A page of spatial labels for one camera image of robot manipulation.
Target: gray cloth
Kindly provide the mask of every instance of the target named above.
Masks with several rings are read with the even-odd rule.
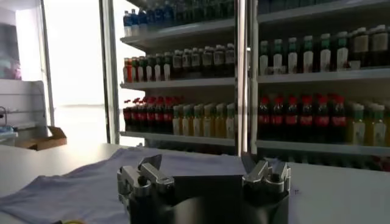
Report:
[[[97,224],[128,223],[118,200],[116,171],[136,166],[145,156],[163,154],[161,171],[167,175],[242,175],[235,156],[211,156],[157,149],[119,149],[111,158],[80,167],[66,175],[39,176],[19,192],[0,198],[0,211],[27,223],[50,224],[79,219]]]

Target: metal shelf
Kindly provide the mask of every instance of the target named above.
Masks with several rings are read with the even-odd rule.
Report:
[[[286,75],[261,75],[257,81],[264,83],[293,83],[293,82],[322,82],[339,80],[370,80],[370,79],[390,79],[390,69],[364,69],[340,72],[317,72],[306,74],[286,74]]]
[[[178,88],[178,87],[194,87],[194,86],[233,86],[235,78],[219,78],[219,79],[189,79],[189,80],[173,80],[162,82],[136,82],[122,83],[124,89],[156,89],[156,88]]]
[[[257,140],[256,146],[263,149],[281,149],[304,152],[341,153],[354,155],[390,156],[390,147],[363,145],[336,145],[305,142],[284,142]]]
[[[153,139],[159,141],[187,142],[187,143],[196,143],[196,144],[225,145],[225,146],[235,145],[234,139],[224,139],[224,138],[192,137],[192,136],[167,135],[167,134],[133,132],[133,131],[121,131],[121,136],[146,138],[146,139]]]
[[[270,23],[292,19],[310,19],[313,16],[322,16],[333,13],[353,13],[354,16],[356,16],[359,14],[358,10],[384,8],[389,5],[390,1],[388,0],[333,1],[324,4],[262,14],[258,16],[257,20],[259,23]]]

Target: display shelf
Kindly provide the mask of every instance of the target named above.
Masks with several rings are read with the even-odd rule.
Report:
[[[317,72],[285,75],[260,75],[259,83],[322,82],[339,80],[390,79],[390,69],[362,69],[339,72]]]
[[[234,19],[222,19],[192,23],[182,26],[164,28],[144,35],[124,37],[121,41],[143,51],[153,51],[155,48],[181,49],[188,44],[207,44],[218,37],[225,38],[224,31],[232,31],[229,39],[234,40]]]
[[[219,79],[188,79],[173,80],[162,82],[136,82],[122,83],[124,89],[156,89],[156,88],[178,88],[178,87],[195,87],[195,86],[229,86],[235,84],[235,78]]]
[[[210,144],[210,145],[224,145],[234,146],[234,139],[223,139],[223,138],[206,138],[206,137],[193,137],[193,136],[182,136],[182,135],[167,135],[147,132],[134,132],[134,131],[121,131],[121,136],[146,138],[159,141],[174,141],[174,142],[187,142],[196,144]]]
[[[363,145],[336,145],[285,141],[256,141],[256,146],[262,149],[293,150],[301,152],[341,153],[353,155],[390,156],[390,147],[374,147]]]
[[[311,19],[314,16],[332,15],[335,13],[353,13],[354,16],[359,12],[366,12],[367,9],[385,9],[390,5],[388,0],[341,0],[329,3],[316,4],[296,9],[272,12],[258,16],[259,23],[274,23],[293,19]]]

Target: white table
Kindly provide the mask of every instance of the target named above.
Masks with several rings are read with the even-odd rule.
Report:
[[[110,144],[65,145],[35,152],[0,146],[0,197],[15,193],[39,175],[61,175],[107,159],[119,148],[120,145]],[[390,222],[390,173],[289,165],[292,186],[299,190],[292,195],[295,224]],[[0,223],[24,222],[0,213]]]

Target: cardboard box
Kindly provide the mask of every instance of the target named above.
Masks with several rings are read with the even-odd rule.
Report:
[[[56,146],[66,145],[66,135],[61,128],[48,126],[51,136],[42,137],[42,138],[30,138],[30,139],[18,139],[15,143],[16,147],[21,147],[25,149],[33,149],[36,151],[50,149]],[[41,132],[38,128],[29,128],[24,131],[32,132],[34,135]]]

